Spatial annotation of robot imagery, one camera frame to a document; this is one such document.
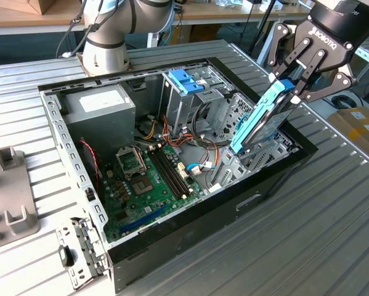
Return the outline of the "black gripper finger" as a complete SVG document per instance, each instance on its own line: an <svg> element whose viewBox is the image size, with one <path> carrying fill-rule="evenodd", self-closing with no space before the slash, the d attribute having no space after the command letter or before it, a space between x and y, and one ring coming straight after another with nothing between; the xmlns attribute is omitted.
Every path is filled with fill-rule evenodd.
<svg viewBox="0 0 369 296"><path fill-rule="evenodd" d="M317 101L324 97L346 90L357 82L349 64L333 65L330 68L322 70L321 66L324 64L324 60L326 59L327 55L328 54L326 53L326 50L320 49L310 60L310 63L306 66L304 73L292 91L293 97L290 100L292 104L299 104L302 101ZM323 89L311 91L311 78L315 74L327 71L336 71L331 84Z"/></svg>
<svg viewBox="0 0 369 296"><path fill-rule="evenodd" d="M314 24L276 24L273 30L267 63L271 67L269 80L286 78L300 65L304 69L301 80L314 81Z"/></svg>

